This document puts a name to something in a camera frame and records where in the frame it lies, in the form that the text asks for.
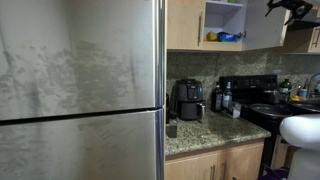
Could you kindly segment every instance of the black air fryer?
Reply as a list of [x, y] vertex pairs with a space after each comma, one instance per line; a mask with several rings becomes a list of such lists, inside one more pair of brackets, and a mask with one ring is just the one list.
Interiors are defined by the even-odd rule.
[[182, 79], [172, 90], [172, 111], [183, 120], [198, 120], [205, 115], [205, 101], [200, 81]]

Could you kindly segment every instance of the upper cabinet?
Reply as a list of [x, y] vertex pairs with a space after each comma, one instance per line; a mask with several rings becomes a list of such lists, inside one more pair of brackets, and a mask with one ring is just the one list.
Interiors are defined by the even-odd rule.
[[204, 0], [168, 0], [168, 49], [201, 50]]
[[[289, 12], [268, 0], [168, 0], [168, 49], [243, 51], [282, 46]], [[208, 32], [245, 34], [236, 42], [207, 41]]]
[[[320, 18], [318, 7], [313, 9]], [[281, 53], [319, 54], [320, 53], [320, 27], [288, 31], [284, 46], [279, 49]]]

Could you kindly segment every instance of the freezer drawer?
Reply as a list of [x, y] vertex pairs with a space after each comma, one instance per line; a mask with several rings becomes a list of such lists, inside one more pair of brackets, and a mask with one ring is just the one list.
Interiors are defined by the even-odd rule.
[[162, 180], [162, 113], [0, 126], [0, 179]]

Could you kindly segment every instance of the black pot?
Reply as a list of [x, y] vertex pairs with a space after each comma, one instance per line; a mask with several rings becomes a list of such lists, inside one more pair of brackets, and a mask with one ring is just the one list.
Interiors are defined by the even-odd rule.
[[250, 110], [271, 123], [280, 123], [284, 118], [292, 116], [289, 110], [268, 104], [252, 104]]
[[279, 96], [276, 90], [263, 91], [263, 101], [268, 104], [278, 104]]
[[320, 114], [320, 103], [316, 101], [290, 101], [288, 108], [294, 115]]

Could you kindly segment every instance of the tile backsplash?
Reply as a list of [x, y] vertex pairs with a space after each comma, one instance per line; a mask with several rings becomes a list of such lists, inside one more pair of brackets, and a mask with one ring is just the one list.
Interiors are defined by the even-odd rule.
[[264, 75], [275, 70], [281, 71], [279, 82], [289, 78], [293, 87], [303, 86], [307, 78], [320, 72], [320, 56], [278, 54], [275, 48], [221, 53], [168, 52], [167, 92], [171, 94], [178, 79], [197, 79], [202, 82], [210, 107], [211, 92], [220, 76]]

